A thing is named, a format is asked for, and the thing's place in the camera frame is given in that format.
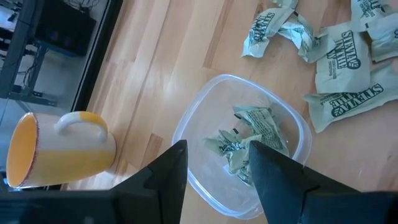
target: yellow mug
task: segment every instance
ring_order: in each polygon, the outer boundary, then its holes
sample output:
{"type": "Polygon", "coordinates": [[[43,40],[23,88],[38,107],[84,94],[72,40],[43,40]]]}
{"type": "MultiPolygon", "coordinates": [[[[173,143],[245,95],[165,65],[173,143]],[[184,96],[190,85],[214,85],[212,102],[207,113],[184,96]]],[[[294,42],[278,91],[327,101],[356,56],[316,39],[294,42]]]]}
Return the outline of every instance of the yellow mug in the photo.
{"type": "Polygon", "coordinates": [[[90,112],[58,116],[25,114],[12,135],[7,157],[11,187],[63,184],[111,167],[116,143],[105,121],[90,112]]]}

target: wooden floor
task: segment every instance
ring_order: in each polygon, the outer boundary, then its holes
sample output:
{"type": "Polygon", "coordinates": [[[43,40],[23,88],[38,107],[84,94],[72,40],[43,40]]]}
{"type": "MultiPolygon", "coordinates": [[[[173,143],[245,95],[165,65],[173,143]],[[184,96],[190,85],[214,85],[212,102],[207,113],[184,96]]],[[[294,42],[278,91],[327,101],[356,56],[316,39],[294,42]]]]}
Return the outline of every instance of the wooden floor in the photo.
{"type": "MultiPolygon", "coordinates": [[[[264,58],[241,57],[251,22],[271,6],[267,2],[124,0],[89,105],[108,123],[118,158],[109,171],[68,188],[108,189],[162,154],[195,94],[221,73],[265,86],[311,126],[302,95],[315,91],[315,64],[305,63],[294,45],[278,35],[264,58]]],[[[318,30],[350,20],[349,2],[300,0],[297,11],[318,30]]],[[[321,134],[313,132],[308,166],[359,190],[398,190],[398,124],[378,116],[395,116],[397,106],[389,103],[321,134]]],[[[265,217],[242,221],[220,215],[188,184],[181,223],[265,223],[265,217]]]]}

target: electronic equipment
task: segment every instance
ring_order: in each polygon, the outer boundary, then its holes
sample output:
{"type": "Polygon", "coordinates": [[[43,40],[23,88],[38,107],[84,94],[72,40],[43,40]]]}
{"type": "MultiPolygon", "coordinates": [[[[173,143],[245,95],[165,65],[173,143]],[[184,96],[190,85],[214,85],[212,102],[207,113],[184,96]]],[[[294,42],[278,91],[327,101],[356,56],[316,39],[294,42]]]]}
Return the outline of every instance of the electronic equipment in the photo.
{"type": "Polygon", "coordinates": [[[96,21],[62,0],[46,0],[36,28],[35,41],[69,56],[84,56],[96,21]]]}

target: black desk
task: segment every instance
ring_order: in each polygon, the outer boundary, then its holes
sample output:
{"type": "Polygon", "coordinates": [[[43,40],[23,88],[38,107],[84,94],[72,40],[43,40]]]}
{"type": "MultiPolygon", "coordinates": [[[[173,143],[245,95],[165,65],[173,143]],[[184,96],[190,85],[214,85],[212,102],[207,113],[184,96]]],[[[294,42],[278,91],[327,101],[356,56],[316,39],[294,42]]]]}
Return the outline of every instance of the black desk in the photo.
{"type": "MultiPolygon", "coordinates": [[[[87,61],[89,63],[86,64],[84,71],[82,71],[83,78],[80,81],[71,111],[85,110],[87,107],[122,3],[123,0],[108,0],[106,3],[104,16],[99,21],[99,28],[93,33],[95,37],[93,48],[87,54],[87,61]]],[[[56,101],[47,99],[43,93],[34,91],[41,64],[48,50],[43,45],[38,45],[34,59],[36,65],[33,68],[29,85],[22,87],[14,84],[28,40],[34,38],[44,4],[45,0],[23,1],[14,35],[12,36],[4,64],[0,71],[0,98],[16,100],[24,110],[28,108],[21,103],[22,101],[48,106],[57,105],[56,101]]]]}

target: plastic container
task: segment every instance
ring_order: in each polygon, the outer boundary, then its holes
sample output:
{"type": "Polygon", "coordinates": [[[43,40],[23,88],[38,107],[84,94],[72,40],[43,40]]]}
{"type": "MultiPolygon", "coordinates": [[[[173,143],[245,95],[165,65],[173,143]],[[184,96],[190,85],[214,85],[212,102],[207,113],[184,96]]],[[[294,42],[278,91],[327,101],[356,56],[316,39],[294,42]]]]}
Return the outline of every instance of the plastic container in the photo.
{"type": "Polygon", "coordinates": [[[216,136],[219,129],[248,131],[233,115],[232,107],[239,105],[271,106],[291,157],[302,164],[310,154],[312,135],[293,108],[256,83],[219,75],[199,91],[174,132],[173,144],[188,141],[188,181],[198,194],[223,215],[247,220],[263,212],[256,189],[231,175],[226,158],[203,145],[203,139],[216,136]]]}

